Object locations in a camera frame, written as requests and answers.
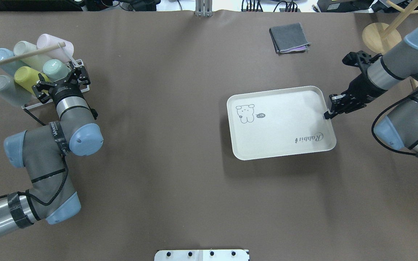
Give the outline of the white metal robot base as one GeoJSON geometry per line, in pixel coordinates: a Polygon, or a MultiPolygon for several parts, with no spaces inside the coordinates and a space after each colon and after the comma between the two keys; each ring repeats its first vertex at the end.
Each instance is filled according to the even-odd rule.
{"type": "Polygon", "coordinates": [[[154,261],[250,261],[245,249],[159,250],[154,261]]]}

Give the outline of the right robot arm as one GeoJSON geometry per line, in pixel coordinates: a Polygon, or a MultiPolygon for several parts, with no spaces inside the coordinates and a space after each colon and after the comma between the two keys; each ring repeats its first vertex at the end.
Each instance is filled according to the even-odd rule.
{"type": "MultiPolygon", "coordinates": [[[[350,52],[342,63],[357,67],[360,74],[341,94],[329,96],[325,119],[365,108],[405,79],[418,82],[418,27],[386,54],[350,52]]],[[[370,132],[385,149],[418,158],[418,86],[380,112],[370,132]]]]}

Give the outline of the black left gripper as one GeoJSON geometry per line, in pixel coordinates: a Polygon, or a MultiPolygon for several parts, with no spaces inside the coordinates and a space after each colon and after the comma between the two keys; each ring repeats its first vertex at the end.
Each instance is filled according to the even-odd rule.
{"type": "Polygon", "coordinates": [[[69,73],[69,82],[55,84],[52,87],[52,82],[45,79],[43,74],[38,73],[38,80],[32,86],[36,99],[40,102],[48,102],[51,98],[54,105],[58,105],[60,101],[71,96],[78,96],[83,98],[79,86],[91,84],[91,80],[86,71],[85,66],[75,66],[72,61],[69,62],[71,72],[69,73]]]}

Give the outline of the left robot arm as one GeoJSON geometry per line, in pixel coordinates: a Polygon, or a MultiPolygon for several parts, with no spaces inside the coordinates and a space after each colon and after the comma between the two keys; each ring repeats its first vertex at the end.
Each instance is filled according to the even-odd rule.
{"type": "Polygon", "coordinates": [[[10,163],[26,168],[33,187],[0,196],[0,236],[41,220],[57,224],[80,211],[65,157],[68,153],[92,155],[103,145],[100,127],[95,122],[98,114],[80,91],[81,85],[90,82],[86,68],[80,65],[72,66],[57,81],[40,78],[33,86],[40,102],[52,99],[59,120],[4,140],[10,163]]]}

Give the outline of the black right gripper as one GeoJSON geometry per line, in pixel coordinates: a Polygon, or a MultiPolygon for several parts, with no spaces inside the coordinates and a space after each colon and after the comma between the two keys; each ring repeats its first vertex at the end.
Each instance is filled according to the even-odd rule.
{"type": "Polygon", "coordinates": [[[341,94],[330,94],[331,107],[324,113],[325,120],[331,120],[338,114],[351,113],[362,109],[381,95],[381,89],[364,74],[357,76],[341,94]]]}

